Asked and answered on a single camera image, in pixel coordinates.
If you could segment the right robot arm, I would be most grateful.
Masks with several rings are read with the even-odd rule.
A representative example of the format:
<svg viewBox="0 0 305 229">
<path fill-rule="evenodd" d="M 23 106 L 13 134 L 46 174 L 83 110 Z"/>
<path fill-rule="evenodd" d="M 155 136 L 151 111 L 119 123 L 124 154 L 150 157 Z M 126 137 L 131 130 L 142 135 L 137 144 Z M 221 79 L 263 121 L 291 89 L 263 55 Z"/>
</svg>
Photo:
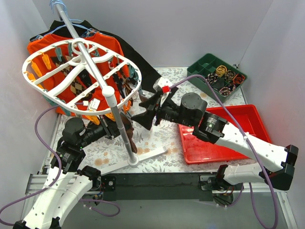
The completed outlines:
<svg viewBox="0 0 305 229">
<path fill-rule="evenodd" d="M 216 175 L 205 181 L 213 189 L 228 189 L 241 183 L 266 183 L 288 191 L 295 173 L 298 148 L 276 146 L 239 130 L 226 119 L 206 111 L 207 102 L 196 93 L 186 93 L 177 105 L 160 92 L 139 104 L 145 112 L 132 117 L 150 130 L 162 120 L 193 128 L 197 139 L 234 150 L 256 161 L 252 165 L 221 165 Z"/>
</svg>

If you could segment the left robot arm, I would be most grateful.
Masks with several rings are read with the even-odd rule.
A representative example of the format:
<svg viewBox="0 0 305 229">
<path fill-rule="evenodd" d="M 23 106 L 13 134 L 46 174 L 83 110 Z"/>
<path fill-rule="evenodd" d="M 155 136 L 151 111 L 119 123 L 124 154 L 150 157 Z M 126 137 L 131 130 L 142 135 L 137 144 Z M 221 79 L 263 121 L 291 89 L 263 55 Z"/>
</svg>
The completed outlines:
<svg viewBox="0 0 305 229">
<path fill-rule="evenodd" d="M 99 122 L 86 125 L 78 117 L 67 120 L 56 148 L 59 158 L 51 161 L 45 191 L 39 194 L 26 217 L 14 224 L 15 229 L 60 229 L 82 196 L 101 187 L 99 170 L 91 166 L 79 169 L 86 155 L 83 148 L 104 136 L 120 134 L 117 124 L 106 116 Z"/>
</svg>

